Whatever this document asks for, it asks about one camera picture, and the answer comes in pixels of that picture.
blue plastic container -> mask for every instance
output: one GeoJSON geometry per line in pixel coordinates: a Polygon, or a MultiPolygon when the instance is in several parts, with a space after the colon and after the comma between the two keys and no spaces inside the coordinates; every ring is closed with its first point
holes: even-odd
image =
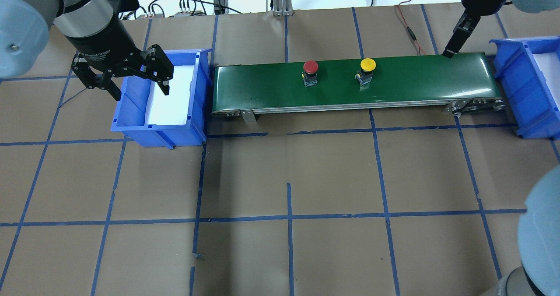
{"type": "Polygon", "coordinates": [[[137,76],[124,78],[122,96],[116,105],[111,131],[122,132],[145,148],[195,146],[206,141],[204,134],[204,107],[206,92],[210,87],[208,52],[203,50],[165,51],[175,66],[194,65],[194,76],[190,83],[190,100],[186,124],[159,126],[145,124],[146,106],[152,81],[137,76]]]}
{"type": "Polygon", "coordinates": [[[534,54],[556,53],[560,36],[490,40],[498,46],[494,65],[523,138],[560,138],[560,112],[534,54]]]}

green conveyor belt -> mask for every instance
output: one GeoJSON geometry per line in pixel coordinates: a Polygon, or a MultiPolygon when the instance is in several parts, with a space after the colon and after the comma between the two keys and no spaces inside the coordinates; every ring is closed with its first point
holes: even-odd
{"type": "Polygon", "coordinates": [[[305,87],[303,63],[218,67],[214,115],[306,112],[447,104],[454,99],[498,98],[483,53],[374,58],[371,83],[354,75],[360,59],[318,61],[318,84],[305,87]]]}

red wire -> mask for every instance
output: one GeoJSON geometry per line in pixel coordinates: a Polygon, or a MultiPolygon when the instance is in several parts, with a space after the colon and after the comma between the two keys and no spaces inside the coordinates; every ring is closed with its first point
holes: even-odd
{"type": "MultiPolygon", "coordinates": [[[[402,22],[404,22],[405,28],[408,28],[408,23],[406,22],[406,19],[404,19],[403,11],[400,10],[400,5],[404,3],[410,3],[411,1],[412,0],[401,1],[398,5],[395,5],[396,9],[399,11],[400,17],[402,18],[402,22]]],[[[420,55],[420,51],[422,51],[422,53],[426,55],[426,52],[424,51],[424,49],[422,49],[420,43],[418,43],[418,40],[414,41],[414,43],[418,46],[418,54],[420,55]]]]}

red button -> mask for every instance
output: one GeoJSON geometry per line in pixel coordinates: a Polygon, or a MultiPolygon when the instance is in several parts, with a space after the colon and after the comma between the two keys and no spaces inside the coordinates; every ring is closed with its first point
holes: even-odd
{"type": "Polygon", "coordinates": [[[307,74],[315,74],[317,72],[317,70],[319,69],[318,67],[319,65],[317,64],[316,61],[314,60],[308,60],[305,62],[304,64],[304,71],[307,74]]]}

yellow button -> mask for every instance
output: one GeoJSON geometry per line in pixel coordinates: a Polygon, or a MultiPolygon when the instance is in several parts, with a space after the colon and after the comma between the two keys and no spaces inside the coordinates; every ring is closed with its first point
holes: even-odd
{"type": "Polygon", "coordinates": [[[362,62],[360,63],[360,66],[362,67],[364,72],[369,73],[375,69],[377,64],[372,59],[363,59],[362,62]]]}

